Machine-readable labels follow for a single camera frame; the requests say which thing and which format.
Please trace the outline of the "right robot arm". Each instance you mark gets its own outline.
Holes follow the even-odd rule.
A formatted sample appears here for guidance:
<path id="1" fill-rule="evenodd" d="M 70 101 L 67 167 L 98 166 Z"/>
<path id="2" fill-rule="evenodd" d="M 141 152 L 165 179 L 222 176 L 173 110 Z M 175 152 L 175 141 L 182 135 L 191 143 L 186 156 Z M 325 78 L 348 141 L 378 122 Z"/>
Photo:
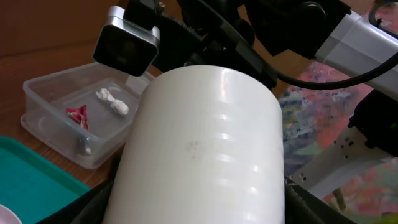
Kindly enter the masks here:
<path id="1" fill-rule="evenodd" d="M 278 80 L 333 90 L 357 83 L 397 98 L 391 60 L 397 38 L 340 1 L 271 5 L 246 1 L 249 31 L 238 25 L 240 1 L 180 1 L 183 23 L 131 1 L 125 24 L 155 29 L 154 43 L 121 42 L 126 72 L 140 75 L 158 58 L 164 74 L 146 88 L 123 156 L 125 186 L 167 198 L 282 198 L 282 112 Z M 253 49 L 290 49 L 348 74 L 311 83 L 278 72 Z"/>

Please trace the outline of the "red snack wrapper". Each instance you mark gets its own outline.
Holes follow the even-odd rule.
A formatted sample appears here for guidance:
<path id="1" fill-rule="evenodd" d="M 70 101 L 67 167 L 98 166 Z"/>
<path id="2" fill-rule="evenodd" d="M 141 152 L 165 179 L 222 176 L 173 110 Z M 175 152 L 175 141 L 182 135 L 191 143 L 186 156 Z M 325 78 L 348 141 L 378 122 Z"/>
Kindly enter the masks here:
<path id="1" fill-rule="evenodd" d="M 79 108 L 67 108 L 66 114 L 83 129 L 87 131 L 89 130 L 86 105 L 83 105 Z"/>

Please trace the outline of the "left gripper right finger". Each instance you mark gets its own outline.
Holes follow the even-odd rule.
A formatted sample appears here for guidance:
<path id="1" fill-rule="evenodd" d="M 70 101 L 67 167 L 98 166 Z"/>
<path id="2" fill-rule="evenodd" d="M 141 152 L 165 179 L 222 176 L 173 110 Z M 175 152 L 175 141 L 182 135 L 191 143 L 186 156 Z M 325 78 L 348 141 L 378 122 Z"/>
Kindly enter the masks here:
<path id="1" fill-rule="evenodd" d="M 288 177 L 284 187 L 286 224 L 354 224 Z"/>

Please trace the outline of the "white paper cup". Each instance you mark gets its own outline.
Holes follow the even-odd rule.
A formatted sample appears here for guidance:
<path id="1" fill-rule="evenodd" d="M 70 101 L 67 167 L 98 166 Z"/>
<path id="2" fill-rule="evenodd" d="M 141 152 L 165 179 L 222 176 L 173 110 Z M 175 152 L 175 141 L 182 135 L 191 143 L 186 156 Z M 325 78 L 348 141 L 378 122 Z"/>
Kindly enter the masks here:
<path id="1" fill-rule="evenodd" d="M 104 223 L 283 223 L 282 112 L 216 66 L 161 74 L 141 95 Z"/>

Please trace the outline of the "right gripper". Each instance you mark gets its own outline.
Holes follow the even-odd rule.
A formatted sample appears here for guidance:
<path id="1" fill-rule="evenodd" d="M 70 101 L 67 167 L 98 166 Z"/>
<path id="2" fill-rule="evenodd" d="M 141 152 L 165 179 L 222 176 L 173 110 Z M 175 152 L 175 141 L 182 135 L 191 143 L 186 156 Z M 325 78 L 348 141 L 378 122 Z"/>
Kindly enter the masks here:
<path id="1" fill-rule="evenodd" d="M 272 89 L 277 71 L 205 1 L 179 1 L 189 21 L 159 12 L 158 1 L 129 1 L 124 18 L 145 29 L 160 30 L 153 66 L 162 72 L 188 65 L 214 65 L 243 72 Z"/>

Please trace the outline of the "white tissue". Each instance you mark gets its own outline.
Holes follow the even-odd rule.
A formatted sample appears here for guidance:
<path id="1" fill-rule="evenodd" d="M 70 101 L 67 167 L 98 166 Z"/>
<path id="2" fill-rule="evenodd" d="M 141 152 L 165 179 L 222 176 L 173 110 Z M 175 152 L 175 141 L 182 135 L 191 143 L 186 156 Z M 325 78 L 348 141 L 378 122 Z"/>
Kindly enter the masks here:
<path id="1" fill-rule="evenodd" d="M 120 114 L 125 116 L 129 112 L 129 107 L 125 102 L 115 98 L 108 89 L 102 88 L 100 91 L 96 92 L 96 96 L 103 102 L 107 103 L 111 109 Z"/>

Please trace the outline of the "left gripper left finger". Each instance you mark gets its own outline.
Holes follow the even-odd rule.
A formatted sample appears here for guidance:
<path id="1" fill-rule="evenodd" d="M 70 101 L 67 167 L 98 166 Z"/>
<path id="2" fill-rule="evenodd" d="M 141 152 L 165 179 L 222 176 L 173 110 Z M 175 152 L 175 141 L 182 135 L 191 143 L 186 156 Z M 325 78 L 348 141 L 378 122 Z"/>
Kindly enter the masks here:
<path id="1" fill-rule="evenodd" d="M 100 224 L 113 187 L 107 180 L 37 224 Z"/>

